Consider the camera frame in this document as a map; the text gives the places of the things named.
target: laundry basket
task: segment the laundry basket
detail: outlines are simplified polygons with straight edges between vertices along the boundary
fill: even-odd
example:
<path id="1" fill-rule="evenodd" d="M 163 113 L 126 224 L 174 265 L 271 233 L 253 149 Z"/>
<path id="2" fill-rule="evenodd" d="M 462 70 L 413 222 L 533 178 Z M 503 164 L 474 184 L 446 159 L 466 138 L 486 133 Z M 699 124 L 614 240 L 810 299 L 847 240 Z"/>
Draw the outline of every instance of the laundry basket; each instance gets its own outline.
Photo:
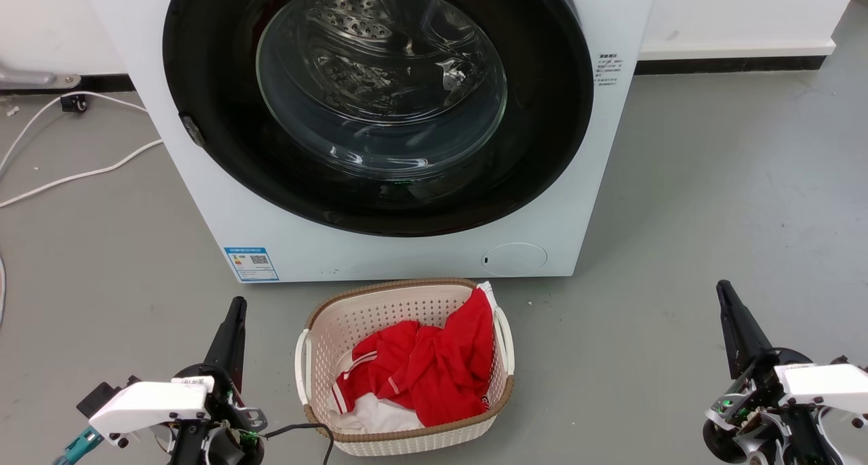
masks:
<path id="1" fill-rule="evenodd" d="M 379 283 L 334 296 L 307 320 L 295 347 L 298 399 L 312 424 L 334 429 L 328 413 L 338 361 L 360 341 L 402 321 L 440 326 L 465 303 L 477 284 L 465 279 L 426 279 Z M 480 437 L 493 424 L 512 393 L 515 365 L 509 323 L 493 296 L 495 346 L 489 391 L 489 410 L 474 418 L 430 428 L 394 433 L 334 433 L 339 449 L 354 456 L 403 455 L 439 449 Z"/>

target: clothes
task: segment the clothes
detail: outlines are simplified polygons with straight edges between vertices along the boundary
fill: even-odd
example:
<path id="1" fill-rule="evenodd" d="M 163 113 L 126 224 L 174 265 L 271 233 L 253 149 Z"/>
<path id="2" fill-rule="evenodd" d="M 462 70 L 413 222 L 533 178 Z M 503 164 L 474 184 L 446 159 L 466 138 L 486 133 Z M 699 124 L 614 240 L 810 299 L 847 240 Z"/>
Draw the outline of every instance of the clothes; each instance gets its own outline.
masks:
<path id="1" fill-rule="evenodd" d="M 477 287 L 443 329 L 404 321 L 368 336 L 353 349 L 353 366 L 332 387 L 335 409 L 353 412 L 356 400 L 372 392 L 414 409 L 426 427 L 486 412 L 492 324 L 489 299 Z"/>
<path id="2" fill-rule="evenodd" d="M 372 392 L 356 399 L 353 412 L 337 413 L 330 409 L 336 431 L 343 434 L 391 433 L 422 427 L 416 413 L 390 401 L 381 401 Z"/>

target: white basket handle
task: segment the white basket handle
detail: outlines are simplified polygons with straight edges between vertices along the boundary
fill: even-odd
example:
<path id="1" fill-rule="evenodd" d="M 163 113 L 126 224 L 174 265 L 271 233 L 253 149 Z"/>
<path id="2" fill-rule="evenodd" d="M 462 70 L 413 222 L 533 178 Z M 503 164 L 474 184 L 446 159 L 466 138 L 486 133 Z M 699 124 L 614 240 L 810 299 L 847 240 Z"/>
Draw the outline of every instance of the white basket handle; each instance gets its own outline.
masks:
<path id="1" fill-rule="evenodd" d="M 503 366 L 507 375 L 515 373 L 515 347 L 512 345 L 512 330 L 509 329 L 509 321 L 506 314 L 497 306 L 494 308 L 495 334 L 500 338 L 500 347 L 503 348 Z"/>
<path id="2" fill-rule="evenodd" d="M 295 388 L 298 391 L 298 400 L 302 406 L 307 406 L 311 399 L 311 339 L 310 329 L 305 329 L 298 337 L 295 344 Z M 302 353 L 304 354 L 304 367 L 302 367 Z"/>

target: washing machine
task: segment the washing machine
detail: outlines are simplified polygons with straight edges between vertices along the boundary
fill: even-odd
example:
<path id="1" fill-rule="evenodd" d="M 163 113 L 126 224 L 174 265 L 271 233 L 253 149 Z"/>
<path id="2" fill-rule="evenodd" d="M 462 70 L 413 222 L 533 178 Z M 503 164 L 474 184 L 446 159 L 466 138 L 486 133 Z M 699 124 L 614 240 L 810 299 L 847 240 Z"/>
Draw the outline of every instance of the washing machine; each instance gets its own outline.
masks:
<path id="1" fill-rule="evenodd" d="M 570 276 L 653 0 L 91 0 L 242 283 Z"/>

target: gray floor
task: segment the gray floor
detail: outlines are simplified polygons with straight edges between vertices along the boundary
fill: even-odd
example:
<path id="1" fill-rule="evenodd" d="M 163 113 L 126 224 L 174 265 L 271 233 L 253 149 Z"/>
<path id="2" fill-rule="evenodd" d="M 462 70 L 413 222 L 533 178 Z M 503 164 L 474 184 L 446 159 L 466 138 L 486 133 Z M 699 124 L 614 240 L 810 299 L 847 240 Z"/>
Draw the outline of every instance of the gray floor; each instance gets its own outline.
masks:
<path id="1" fill-rule="evenodd" d="M 834 38 L 817 73 L 636 79 L 576 276 L 494 281 L 518 362 L 495 426 L 473 443 L 378 462 L 716 463 L 700 428 L 729 384 L 714 295 L 724 277 L 775 344 L 868 363 L 865 3 Z M 21 107 L 0 114 L 5 150 L 46 98 L 2 101 L 0 113 Z M 0 199 L 156 138 L 146 116 L 106 101 L 49 116 Z M 234 295 L 251 302 L 245 399 L 275 428 L 301 422 L 298 332 L 324 298 L 361 285 L 238 285 L 163 147 L 3 209 L 0 249 L 3 463 L 59 455 L 85 426 L 75 404 L 102 380 L 167 379 L 197 362 Z M 868 456 L 864 434 L 835 432 Z M 266 463 L 317 463 L 325 443 L 287 434 L 267 443 Z M 86 460 L 164 463 L 149 441 Z"/>

